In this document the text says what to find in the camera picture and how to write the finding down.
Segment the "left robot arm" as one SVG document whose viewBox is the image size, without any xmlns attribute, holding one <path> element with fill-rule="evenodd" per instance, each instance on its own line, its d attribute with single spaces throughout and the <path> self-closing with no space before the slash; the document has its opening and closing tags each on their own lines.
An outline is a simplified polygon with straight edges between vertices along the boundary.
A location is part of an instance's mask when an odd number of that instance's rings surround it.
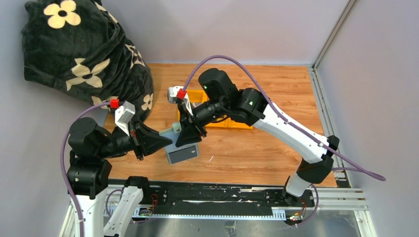
<svg viewBox="0 0 419 237">
<path fill-rule="evenodd" d="M 112 165 L 118 158 L 134 151 L 145 156 L 172 144 L 172 140 L 134 119 L 128 131 L 116 127 L 109 132 L 92 118 L 77 119 L 69 129 L 70 168 L 67 171 L 68 192 L 75 211 L 77 237 L 123 237 L 136 207 L 151 197 L 149 180 L 142 176 L 126 179 L 121 199 L 107 223 L 104 222 L 107 189 Z"/>
</svg>

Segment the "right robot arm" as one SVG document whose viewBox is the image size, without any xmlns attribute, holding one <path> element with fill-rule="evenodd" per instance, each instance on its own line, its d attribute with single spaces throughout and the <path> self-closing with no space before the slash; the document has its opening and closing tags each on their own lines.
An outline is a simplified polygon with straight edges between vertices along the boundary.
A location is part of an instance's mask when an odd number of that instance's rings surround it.
<svg viewBox="0 0 419 237">
<path fill-rule="evenodd" d="M 339 145 L 336 136 L 325 137 L 302 126 L 254 88 L 238 89 L 225 71 L 208 69 L 198 81 L 208 100 L 197 107 L 181 86 L 168 88 L 168 101 L 177 104 L 180 114 L 177 147 L 201 142 L 207 135 L 205 126 L 222 118 L 273 135 L 302 156 L 278 198 L 289 206 L 297 204 L 311 184 L 322 183 L 331 172 L 333 152 Z"/>
</svg>

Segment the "dark grey credit card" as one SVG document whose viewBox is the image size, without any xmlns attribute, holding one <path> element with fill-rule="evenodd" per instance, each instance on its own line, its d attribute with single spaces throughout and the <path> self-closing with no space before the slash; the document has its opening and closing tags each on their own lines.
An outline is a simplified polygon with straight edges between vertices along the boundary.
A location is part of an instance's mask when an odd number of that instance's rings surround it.
<svg viewBox="0 0 419 237">
<path fill-rule="evenodd" d="M 180 150 L 168 153 L 168 161 L 170 164 L 179 163 L 199 156 L 197 145 L 182 148 Z"/>
</svg>

